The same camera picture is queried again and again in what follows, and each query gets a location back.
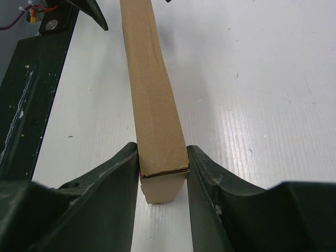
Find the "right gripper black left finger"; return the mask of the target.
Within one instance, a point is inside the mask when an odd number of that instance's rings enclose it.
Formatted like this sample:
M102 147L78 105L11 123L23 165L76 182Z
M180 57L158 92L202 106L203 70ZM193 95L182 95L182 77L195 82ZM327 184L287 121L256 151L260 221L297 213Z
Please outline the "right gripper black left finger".
M1 251L130 251L136 143L59 188L1 181Z

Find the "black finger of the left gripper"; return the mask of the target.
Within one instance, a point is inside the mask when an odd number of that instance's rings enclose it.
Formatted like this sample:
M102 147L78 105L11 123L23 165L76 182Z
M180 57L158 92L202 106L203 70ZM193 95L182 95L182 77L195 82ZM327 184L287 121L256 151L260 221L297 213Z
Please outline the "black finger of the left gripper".
M90 16L104 31L108 31L108 24L96 0L69 0L69 3Z

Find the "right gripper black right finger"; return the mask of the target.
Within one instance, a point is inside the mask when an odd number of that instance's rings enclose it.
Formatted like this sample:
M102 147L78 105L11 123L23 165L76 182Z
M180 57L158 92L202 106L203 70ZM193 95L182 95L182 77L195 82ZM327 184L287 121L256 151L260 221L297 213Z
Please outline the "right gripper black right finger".
M187 147L194 251L335 251L335 184L283 182L268 190Z

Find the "brown cardboard box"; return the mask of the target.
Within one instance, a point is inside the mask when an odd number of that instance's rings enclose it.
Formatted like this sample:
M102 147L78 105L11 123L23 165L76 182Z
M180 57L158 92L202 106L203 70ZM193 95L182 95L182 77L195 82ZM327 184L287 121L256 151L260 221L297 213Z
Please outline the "brown cardboard box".
M189 173L184 135L151 1L120 1L140 162L148 204L173 201Z

